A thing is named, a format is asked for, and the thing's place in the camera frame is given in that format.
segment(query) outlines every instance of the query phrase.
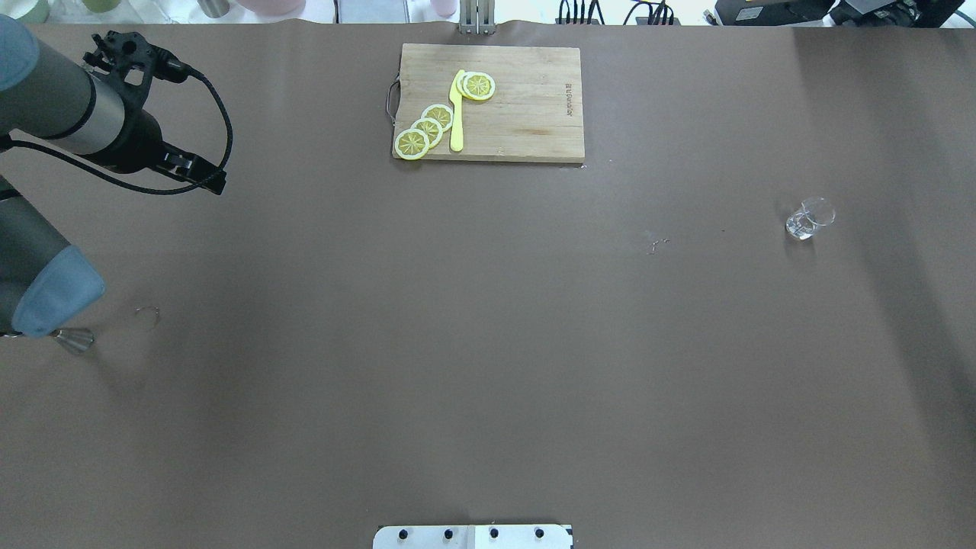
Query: yellow knife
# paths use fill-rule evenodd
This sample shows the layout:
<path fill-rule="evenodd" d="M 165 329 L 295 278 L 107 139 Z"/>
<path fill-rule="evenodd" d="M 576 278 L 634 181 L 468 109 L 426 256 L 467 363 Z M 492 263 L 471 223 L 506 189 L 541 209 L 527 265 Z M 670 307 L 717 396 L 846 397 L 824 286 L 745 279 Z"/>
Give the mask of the yellow knife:
<path fill-rule="evenodd" d="M 451 150 L 454 152 L 461 152 L 461 149 L 465 147 L 465 127 L 461 123 L 461 102 L 465 98 L 458 89 L 458 80 L 464 75 L 465 70 L 463 68 L 454 75 L 454 81 L 451 82 L 451 93 L 447 96 L 451 100 L 451 105 L 454 106 L 454 124 L 451 126 Z"/>

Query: metal bracket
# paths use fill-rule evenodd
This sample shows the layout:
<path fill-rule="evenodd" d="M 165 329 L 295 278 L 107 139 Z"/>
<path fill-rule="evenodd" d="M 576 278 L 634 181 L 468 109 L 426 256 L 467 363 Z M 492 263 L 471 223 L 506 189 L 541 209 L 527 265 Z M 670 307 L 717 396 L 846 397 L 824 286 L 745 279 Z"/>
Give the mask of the metal bracket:
<path fill-rule="evenodd" d="M 495 0 L 461 0 L 459 13 L 462 34 L 495 34 Z"/>
<path fill-rule="evenodd" d="M 373 549 L 573 549 L 570 525 L 381 527 Z"/>

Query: white mounting plate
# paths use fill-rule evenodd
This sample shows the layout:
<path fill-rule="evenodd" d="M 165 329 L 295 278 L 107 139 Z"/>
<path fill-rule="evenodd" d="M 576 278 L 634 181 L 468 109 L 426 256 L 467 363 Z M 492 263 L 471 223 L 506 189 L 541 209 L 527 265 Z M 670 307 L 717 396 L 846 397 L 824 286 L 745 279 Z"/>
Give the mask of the white mounting plate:
<path fill-rule="evenodd" d="M 383 527 L 373 536 L 373 549 L 572 549 L 572 547 L 573 527 L 569 525 Z"/>

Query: white container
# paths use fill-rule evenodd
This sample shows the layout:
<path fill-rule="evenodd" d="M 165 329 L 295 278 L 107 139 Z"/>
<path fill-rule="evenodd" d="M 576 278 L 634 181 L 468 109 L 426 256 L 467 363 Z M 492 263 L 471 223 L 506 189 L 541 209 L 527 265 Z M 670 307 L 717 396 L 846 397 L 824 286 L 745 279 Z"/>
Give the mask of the white container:
<path fill-rule="evenodd" d="M 51 5 L 48 0 L 0 0 L 0 14 L 20 22 L 44 22 Z"/>

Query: black device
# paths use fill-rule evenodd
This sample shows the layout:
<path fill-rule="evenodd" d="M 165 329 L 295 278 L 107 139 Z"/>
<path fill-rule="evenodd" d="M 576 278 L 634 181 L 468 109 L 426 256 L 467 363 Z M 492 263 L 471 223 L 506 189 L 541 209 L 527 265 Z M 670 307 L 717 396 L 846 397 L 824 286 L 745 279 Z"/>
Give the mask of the black device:
<path fill-rule="evenodd" d="M 831 10 L 836 24 L 936 28 L 965 0 L 841 0 Z"/>
<path fill-rule="evenodd" d="M 777 26 L 819 21 L 834 0 L 717 0 L 715 12 L 728 26 Z"/>

